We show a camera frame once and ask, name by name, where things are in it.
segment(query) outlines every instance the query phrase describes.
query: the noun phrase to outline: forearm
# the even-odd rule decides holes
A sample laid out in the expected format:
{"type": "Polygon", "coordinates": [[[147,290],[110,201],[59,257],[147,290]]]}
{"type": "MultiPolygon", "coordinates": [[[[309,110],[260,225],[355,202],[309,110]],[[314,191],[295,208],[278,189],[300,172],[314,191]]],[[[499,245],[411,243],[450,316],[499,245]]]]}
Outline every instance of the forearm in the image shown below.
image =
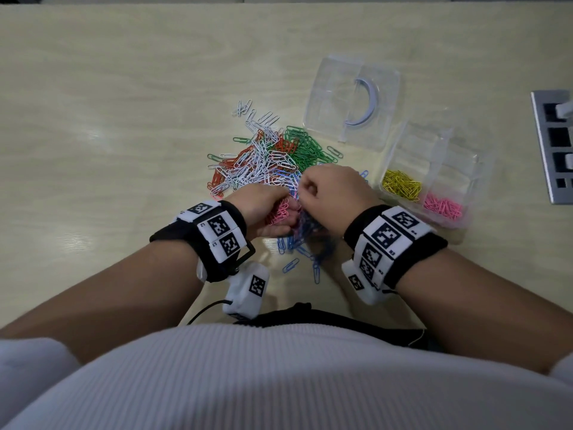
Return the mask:
{"type": "Polygon", "coordinates": [[[202,289],[197,261],[184,241],[148,244],[18,318],[0,337],[53,338],[89,362],[176,326],[202,289]]]}
{"type": "Polygon", "coordinates": [[[396,290],[446,350],[547,373],[573,351],[573,315],[450,250],[396,290]]]}

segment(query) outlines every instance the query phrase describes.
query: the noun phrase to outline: black pants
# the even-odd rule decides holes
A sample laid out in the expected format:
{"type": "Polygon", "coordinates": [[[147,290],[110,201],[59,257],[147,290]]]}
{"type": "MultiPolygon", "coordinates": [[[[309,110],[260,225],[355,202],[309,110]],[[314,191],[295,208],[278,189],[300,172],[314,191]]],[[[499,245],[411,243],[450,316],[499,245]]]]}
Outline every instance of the black pants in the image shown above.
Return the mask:
{"type": "Polygon", "coordinates": [[[419,350],[443,351],[425,329],[384,329],[369,325],[342,315],[312,309],[310,303],[297,303],[292,308],[261,314],[252,320],[241,320],[236,325],[271,327],[274,325],[296,325],[312,323],[331,325],[383,340],[394,346],[417,348],[419,350]]]}

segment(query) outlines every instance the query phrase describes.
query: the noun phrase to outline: hand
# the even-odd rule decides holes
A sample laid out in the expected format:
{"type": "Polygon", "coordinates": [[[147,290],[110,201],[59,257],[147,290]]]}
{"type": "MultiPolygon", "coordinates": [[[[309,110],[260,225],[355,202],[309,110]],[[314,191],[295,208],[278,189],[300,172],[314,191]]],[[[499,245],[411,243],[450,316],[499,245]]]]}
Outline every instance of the hand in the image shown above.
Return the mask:
{"type": "Polygon", "coordinates": [[[247,239],[256,237],[280,237],[290,232],[298,220],[298,202],[289,195],[289,190],[282,186],[264,184],[247,184],[227,196],[243,215],[247,223],[247,239]],[[276,202],[289,198],[288,217],[275,225],[266,225],[265,218],[276,202]]]}
{"type": "Polygon", "coordinates": [[[314,165],[298,183],[298,200],[333,235],[342,237],[364,210],[382,203],[376,192],[351,167],[314,165]]]}

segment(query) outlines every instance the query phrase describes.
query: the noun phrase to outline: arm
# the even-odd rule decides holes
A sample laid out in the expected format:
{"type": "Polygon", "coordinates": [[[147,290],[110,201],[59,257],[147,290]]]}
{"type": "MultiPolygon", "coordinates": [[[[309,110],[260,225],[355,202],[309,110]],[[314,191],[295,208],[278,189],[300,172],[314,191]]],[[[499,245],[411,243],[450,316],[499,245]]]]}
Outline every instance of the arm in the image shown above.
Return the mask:
{"type": "MultiPolygon", "coordinates": [[[[307,169],[298,193],[337,236],[381,203],[357,172],[337,165],[307,169]]],[[[450,353],[548,373],[573,351],[572,314],[448,249],[414,265],[396,291],[450,353]]]]}
{"type": "MultiPolygon", "coordinates": [[[[240,210],[252,239],[290,231],[297,220],[294,199],[288,218],[274,226],[264,224],[275,202],[287,195],[285,187],[249,185],[227,200],[240,210]]],[[[80,362],[89,362],[178,325],[203,288],[197,261],[184,241],[155,241],[32,309],[0,330],[0,338],[53,338],[80,362]]]]}

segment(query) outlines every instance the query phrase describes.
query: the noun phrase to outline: person's right arm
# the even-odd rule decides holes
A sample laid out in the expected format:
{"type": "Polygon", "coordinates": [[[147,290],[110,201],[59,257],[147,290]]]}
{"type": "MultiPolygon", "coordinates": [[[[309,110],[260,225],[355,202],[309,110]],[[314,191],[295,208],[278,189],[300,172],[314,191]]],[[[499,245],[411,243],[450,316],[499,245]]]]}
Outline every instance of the person's right arm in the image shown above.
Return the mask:
{"type": "MultiPolygon", "coordinates": [[[[306,170],[300,203],[342,236],[365,209],[382,203],[350,167],[306,170]]],[[[449,353],[547,374],[573,351],[573,315],[444,249],[418,262],[396,291],[449,353]]]]}

